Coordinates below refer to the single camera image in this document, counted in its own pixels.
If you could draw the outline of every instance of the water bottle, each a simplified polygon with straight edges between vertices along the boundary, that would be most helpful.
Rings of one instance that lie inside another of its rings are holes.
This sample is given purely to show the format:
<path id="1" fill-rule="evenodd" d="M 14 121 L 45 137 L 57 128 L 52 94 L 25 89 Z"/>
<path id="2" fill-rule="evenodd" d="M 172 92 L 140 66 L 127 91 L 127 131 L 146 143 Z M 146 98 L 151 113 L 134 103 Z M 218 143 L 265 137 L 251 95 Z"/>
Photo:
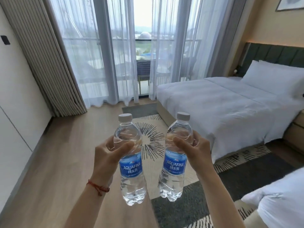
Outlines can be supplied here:
<path id="1" fill-rule="evenodd" d="M 131 206 L 134 203 L 142 203 L 147 192 L 141 162 L 142 134 L 132 123 L 132 114 L 121 114 L 118 121 L 120 125 L 114 134 L 114 148 L 117 149 L 130 140 L 134 142 L 134 147 L 119 162 L 121 193 L 126 203 Z"/>
<path id="2" fill-rule="evenodd" d="M 159 175 L 158 188 L 163 198 L 174 202 L 183 193 L 184 171 L 187 162 L 186 154 L 174 145 L 177 136 L 193 144 L 193 131 L 189 126 L 190 114 L 178 112 L 176 121 L 169 127 L 165 137 L 165 158 L 162 172 Z"/>

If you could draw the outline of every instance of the green upholstered headboard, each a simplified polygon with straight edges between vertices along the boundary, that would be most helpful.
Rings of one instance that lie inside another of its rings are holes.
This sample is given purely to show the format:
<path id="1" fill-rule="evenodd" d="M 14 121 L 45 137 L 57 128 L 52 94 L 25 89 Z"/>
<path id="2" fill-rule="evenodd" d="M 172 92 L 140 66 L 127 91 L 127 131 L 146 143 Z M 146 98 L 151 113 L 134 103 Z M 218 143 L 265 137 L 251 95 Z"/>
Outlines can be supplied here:
<path id="1" fill-rule="evenodd" d="M 252 60 L 304 68 L 304 48 L 248 42 L 237 68 L 237 76 L 246 74 Z"/>

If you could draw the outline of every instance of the hand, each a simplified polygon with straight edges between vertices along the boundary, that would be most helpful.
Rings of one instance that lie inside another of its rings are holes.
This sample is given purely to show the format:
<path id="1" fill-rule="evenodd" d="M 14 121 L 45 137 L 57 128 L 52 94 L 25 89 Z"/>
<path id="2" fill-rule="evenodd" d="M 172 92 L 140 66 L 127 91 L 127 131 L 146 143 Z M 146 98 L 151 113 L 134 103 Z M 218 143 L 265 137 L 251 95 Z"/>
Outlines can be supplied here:
<path id="1" fill-rule="evenodd" d="M 174 137 L 173 142 L 178 148 L 185 152 L 190 165 L 196 171 L 196 175 L 200 179 L 215 170 L 212 164 L 209 141 L 202 138 L 195 130 L 193 130 L 193 137 L 193 146 L 179 137 Z"/>
<path id="2" fill-rule="evenodd" d="M 133 148 L 134 142 L 128 141 L 114 150 L 113 136 L 95 147 L 94 169 L 90 180 L 104 187 L 112 183 L 112 177 L 117 169 L 119 160 Z"/>

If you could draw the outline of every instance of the bottle cap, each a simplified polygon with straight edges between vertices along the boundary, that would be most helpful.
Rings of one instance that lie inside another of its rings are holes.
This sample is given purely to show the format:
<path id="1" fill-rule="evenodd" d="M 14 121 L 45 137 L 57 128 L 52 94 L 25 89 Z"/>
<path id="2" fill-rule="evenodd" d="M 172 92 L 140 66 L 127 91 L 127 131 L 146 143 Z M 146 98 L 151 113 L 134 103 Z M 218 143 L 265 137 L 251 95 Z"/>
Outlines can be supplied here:
<path id="1" fill-rule="evenodd" d="M 119 122 L 131 122 L 132 121 L 132 114 L 120 114 L 118 116 Z"/>
<path id="2" fill-rule="evenodd" d="M 190 120 L 190 114 L 184 113 L 184 112 L 177 112 L 176 119 L 181 120 L 181 121 L 189 121 Z"/>

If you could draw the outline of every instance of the forearm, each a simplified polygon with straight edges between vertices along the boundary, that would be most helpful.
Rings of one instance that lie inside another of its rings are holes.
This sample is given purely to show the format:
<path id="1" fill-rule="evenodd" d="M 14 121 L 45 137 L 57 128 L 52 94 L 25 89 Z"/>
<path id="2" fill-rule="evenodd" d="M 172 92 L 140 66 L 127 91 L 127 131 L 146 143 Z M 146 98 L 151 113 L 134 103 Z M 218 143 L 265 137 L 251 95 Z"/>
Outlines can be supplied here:
<path id="1" fill-rule="evenodd" d="M 93 228 L 105 194 L 102 192 L 102 196 L 99 196 L 94 187 L 86 185 L 64 228 Z"/>
<path id="2" fill-rule="evenodd" d="M 200 174 L 209 212 L 215 228 L 245 228 L 234 202 L 214 170 Z"/>

